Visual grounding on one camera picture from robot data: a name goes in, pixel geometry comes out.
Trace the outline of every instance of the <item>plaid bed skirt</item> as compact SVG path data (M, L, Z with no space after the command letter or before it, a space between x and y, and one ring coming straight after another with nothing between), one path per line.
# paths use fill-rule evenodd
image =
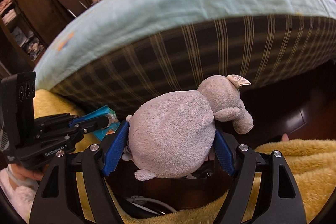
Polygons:
M211 75L238 74L257 88L336 58L336 20L267 15L184 25L107 53L56 85L92 111L108 104L119 119L146 101L195 90Z

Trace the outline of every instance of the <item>blue gripper pad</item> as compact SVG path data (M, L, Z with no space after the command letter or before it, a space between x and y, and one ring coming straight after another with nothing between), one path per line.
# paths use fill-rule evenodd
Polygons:
M215 139L213 141L213 147L222 169L232 177L235 173L233 155L222 134L217 129Z
M129 123L122 123L114 134L117 134L111 146L105 154L105 164L102 169L104 175L108 176L113 172L123 154L128 138Z

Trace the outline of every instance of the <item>gray plush toy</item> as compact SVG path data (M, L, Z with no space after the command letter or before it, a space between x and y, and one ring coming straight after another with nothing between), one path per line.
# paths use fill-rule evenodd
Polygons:
M123 160L140 169L138 180L179 178L196 171L208 157L214 119L233 122L239 134L249 132L253 119L240 99L238 87L250 85L241 76L214 75L197 90L175 91L144 103L130 123Z

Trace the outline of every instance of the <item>hand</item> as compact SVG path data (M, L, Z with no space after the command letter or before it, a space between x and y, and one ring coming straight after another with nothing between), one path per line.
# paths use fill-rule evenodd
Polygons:
M24 168L21 164L11 164L11 169L12 169L12 173L13 175L18 179L18 180L26 180L26 178L30 178L33 180L42 180L43 177L43 173L46 170L46 166L42 169L42 171L40 170L34 170L34 171L30 171L27 170L26 168ZM15 190L17 188L16 183L11 180L11 178L8 178L9 183L11 184L12 188Z

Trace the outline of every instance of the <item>yellow fleece fabric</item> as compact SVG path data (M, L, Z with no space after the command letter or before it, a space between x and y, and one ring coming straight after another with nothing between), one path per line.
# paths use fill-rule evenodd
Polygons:
M83 111L69 101L46 90L38 90L34 99L35 117L70 112L82 115ZM97 139L93 134L86 134L76 145L76 151L83 151ZM256 149L258 152L270 154L279 150L285 156L300 189L304 208L309 223L325 205L336 187L336 141L292 140L288 142L268 143ZM85 218L94 221L85 192L82 173L77 173L80 200ZM260 176L256 175L243 221L252 217L257 201ZM220 210L226 194L208 205L178 211L174 214L148 219L134 219L127 215L117 204L117 209L126 224L208 224L212 223Z

